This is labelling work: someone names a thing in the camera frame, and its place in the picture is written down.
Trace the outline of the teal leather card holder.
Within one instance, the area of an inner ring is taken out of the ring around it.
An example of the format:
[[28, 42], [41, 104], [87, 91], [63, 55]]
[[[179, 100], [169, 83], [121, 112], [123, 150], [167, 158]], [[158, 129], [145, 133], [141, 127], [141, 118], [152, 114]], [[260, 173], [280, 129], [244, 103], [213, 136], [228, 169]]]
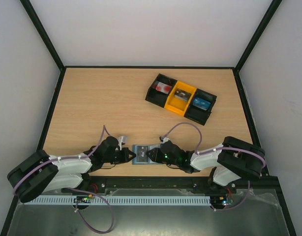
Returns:
[[160, 144], [133, 145], [132, 151], [136, 154], [136, 157], [132, 160], [132, 165], [156, 165], [156, 162], [147, 157], [147, 152], [156, 147], [159, 148]]

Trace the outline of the black VIP credit card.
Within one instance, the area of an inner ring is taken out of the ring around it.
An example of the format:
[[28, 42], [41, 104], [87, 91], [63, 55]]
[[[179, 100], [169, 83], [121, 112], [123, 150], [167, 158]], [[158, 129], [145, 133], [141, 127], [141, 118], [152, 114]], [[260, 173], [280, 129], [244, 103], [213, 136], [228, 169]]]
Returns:
[[134, 159], [135, 164], [146, 164], [148, 163], [148, 157], [147, 157], [147, 151], [148, 146], [146, 145], [135, 145], [134, 146], [134, 152], [136, 154], [136, 157]]

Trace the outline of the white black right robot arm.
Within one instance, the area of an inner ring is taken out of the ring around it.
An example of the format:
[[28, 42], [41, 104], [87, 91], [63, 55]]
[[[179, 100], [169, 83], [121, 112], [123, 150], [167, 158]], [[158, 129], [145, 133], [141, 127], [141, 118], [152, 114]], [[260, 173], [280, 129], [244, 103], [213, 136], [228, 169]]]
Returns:
[[173, 165], [188, 174], [212, 167], [208, 187], [220, 192], [229, 183], [244, 179], [257, 181], [266, 166], [265, 151], [253, 144], [227, 136], [213, 148], [202, 151], [184, 151], [169, 139], [160, 147], [147, 151], [147, 157], [155, 163]]

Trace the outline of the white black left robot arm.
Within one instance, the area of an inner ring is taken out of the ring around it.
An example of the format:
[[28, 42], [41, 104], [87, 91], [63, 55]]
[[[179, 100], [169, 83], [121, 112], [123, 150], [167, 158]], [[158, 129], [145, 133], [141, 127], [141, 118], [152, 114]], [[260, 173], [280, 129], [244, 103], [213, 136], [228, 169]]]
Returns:
[[70, 156], [49, 155], [38, 150], [11, 170], [7, 179], [13, 193], [22, 203], [27, 203], [41, 194], [64, 188], [85, 190], [90, 184], [90, 173], [104, 164], [123, 164], [136, 154], [123, 147], [125, 136], [108, 136], [89, 150]]

